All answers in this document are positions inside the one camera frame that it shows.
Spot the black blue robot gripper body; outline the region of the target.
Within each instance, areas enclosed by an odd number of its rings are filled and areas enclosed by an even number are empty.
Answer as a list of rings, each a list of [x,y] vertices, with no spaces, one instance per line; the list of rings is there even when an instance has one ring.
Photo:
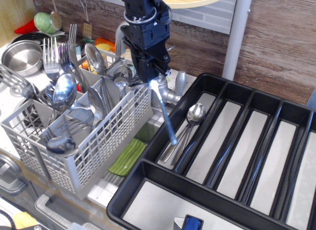
[[[170,37],[172,11],[163,0],[122,0],[125,41],[131,49],[135,66],[153,63],[168,67],[171,59],[165,44]]]

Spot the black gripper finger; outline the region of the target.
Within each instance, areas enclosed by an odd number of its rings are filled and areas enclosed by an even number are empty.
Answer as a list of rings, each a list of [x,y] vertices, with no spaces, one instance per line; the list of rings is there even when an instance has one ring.
[[[168,62],[154,61],[154,68],[159,74],[162,74],[165,77],[171,75],[171,69]]]
[[[142,82],[149,82],[158,77],[158,71],[155,68],[152,57],[136,57],[134,65]]]

